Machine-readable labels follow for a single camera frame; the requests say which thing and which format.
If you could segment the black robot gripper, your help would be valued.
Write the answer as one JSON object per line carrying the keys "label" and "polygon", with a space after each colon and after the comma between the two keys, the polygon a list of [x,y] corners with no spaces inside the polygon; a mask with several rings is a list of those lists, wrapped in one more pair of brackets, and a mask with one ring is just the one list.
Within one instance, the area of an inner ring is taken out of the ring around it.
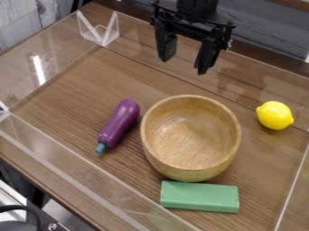
{"label": "black robot gripper", "polygon": [[177,54],[178,34],[202,42],[194,67],[204,75],[214,67],[220,50],[232,44],[236,24],[218,13],[218,0],[154,0],[151,25],[158,57],[168,62]]}

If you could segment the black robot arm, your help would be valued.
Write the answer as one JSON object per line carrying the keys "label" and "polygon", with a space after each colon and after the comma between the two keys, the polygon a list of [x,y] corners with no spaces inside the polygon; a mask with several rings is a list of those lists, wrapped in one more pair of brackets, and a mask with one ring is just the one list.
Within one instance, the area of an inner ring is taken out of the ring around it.
{"label": "black robot arm", "polygon": [[220,52],[232,44],[236,24],[217,13],[218,0],[154,0],[151,25],[158,58],[168,62],[177,55],[178,36],[201,43],[194,68],[204,75],[217,63]]}

